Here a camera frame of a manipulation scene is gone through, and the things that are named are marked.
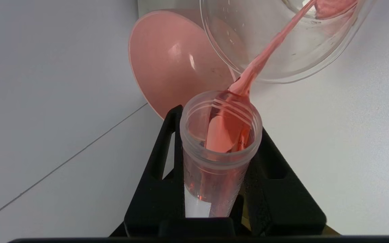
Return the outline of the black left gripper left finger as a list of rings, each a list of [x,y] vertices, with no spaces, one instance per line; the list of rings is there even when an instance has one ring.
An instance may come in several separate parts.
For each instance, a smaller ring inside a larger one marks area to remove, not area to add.
[[[157,236],[165,220],[185,218],[183,149],[180,120],[183,107],[167,113],[145,170],[124,217],[129,237]],[[174,168],[172,177],[163,179],[164,166],[174,134]]]

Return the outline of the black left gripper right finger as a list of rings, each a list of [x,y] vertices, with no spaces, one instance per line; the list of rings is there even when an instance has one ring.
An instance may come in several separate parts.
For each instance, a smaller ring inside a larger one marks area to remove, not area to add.
[[[326,215],[265,130],[243,186],[252,235],[322,234]]]

